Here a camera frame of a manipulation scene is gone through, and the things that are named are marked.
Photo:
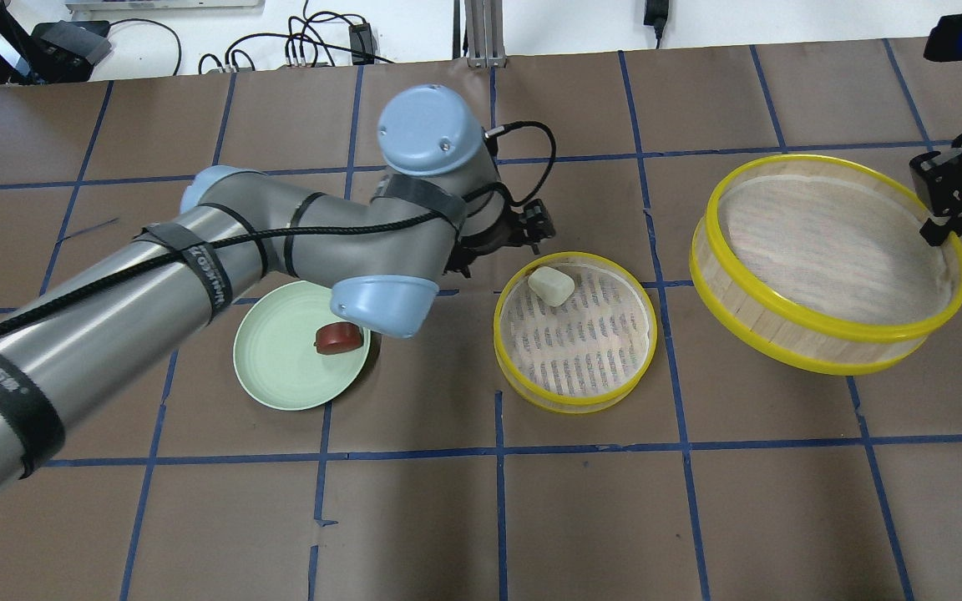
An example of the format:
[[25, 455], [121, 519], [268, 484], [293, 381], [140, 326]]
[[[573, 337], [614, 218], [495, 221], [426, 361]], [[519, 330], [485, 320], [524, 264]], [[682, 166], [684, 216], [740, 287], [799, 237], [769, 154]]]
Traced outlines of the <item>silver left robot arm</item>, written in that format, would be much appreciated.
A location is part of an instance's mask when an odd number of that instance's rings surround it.
[[497, 138], [522, 127], [486, 129], [451, 88], [415, 85], [379, 114], [386, 167], [367, 203], [199, 172], [179, 216], [0, 322], [0, 490], [272, 271], [331, 289], [341, 320], [413, 337], [443, 274], [554, 237], [537, 194], [515, 200], [498, 172]]

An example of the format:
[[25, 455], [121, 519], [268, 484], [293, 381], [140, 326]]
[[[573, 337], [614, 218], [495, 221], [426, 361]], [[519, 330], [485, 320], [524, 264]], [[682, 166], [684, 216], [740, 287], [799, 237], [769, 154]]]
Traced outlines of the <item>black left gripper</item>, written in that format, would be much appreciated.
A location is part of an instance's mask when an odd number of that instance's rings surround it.
[[556, 227], [543, 200], [534, 199], [521, 210], [505, 205], [500, 216], [486, 230], [462, 237], [446, 263], [446, 271], [454, 271], [470, 278], [469, 267], [479, 256], [492, 255], [505, 247], [529, 247], [539, 254], [539, 244], [553, 239]]

